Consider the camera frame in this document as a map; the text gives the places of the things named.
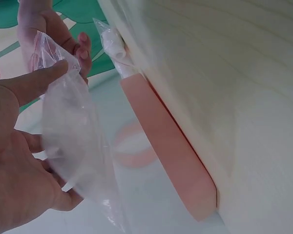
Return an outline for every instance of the hand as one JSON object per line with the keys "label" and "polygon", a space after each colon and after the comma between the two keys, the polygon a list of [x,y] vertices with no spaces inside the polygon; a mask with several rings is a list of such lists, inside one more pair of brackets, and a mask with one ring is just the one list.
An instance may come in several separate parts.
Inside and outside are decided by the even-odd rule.
{"label": "hand", "polygon": [[33,73],[0,80],[0,233],[25,224],[49,208],[69,211],[82,198],[33,153],[43,150],[40,135],[14,129],[19,107],[67,72],[66,61]]}
{"label": "hand", "polygon": [[52,0],[20,0],[18,22],[18,38],[28,67],[32,55],[26,54],[26,49],[33,47],[37,31],[41,31],[77,57],[82,68],[80,74],[86,78],[92,66],[91,40],[84,32],[78,35],[78,42],[73,39],[65,23],[52,10]]}

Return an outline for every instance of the plastic bag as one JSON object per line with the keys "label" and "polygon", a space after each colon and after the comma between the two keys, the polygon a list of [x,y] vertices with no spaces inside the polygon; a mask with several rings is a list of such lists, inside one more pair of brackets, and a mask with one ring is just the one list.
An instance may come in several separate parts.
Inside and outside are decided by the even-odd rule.
{"label": "plastic bag", "polygon": [[34,70],[68,61],[67,74],[51,83],[43,100],[42,137],[52,168],[84,198],[95,201],[108,220],[129,233],[114,175],[110,145],[102,130],[78,60],[38,32]]}
{"label": "plastic bag", "polygon": [[125,49],[124,41],[116,28],[111,28],[106,23],[93,19],[100,34],[102,47],[112,59],[114,66],[122,78],[137,74],[129,53]]}

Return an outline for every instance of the pink panel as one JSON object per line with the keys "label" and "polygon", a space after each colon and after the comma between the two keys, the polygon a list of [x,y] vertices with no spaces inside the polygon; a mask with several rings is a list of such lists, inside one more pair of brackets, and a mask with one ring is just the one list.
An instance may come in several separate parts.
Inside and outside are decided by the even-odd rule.
{"label": "pink panel", "polygon": [[178,125],[140,74],[121,85],[185,207],[198,221],[208,217],[216,210],[216,187]]}

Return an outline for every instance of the white wooden surface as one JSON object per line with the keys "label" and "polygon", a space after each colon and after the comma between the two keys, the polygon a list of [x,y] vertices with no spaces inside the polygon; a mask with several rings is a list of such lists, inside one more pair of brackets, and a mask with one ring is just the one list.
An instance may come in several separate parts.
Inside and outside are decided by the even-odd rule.
{"label": "white wooden surface", "polygon": [[232,234],[293,234],[293,0],[100,0],[219,190]]}

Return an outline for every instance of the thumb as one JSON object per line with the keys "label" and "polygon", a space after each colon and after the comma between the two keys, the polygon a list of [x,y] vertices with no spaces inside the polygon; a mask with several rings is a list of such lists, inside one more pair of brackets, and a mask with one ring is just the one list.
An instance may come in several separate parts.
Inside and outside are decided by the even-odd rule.
{"label": "thumb", "polygon": [[19,101],[19,106],[23,106],[44,94],[49,84],[67,73],[67,69],[67,61],[62,60],[49,68],[39,69],[12,79],[0,80],[0,85],[9,89]]}

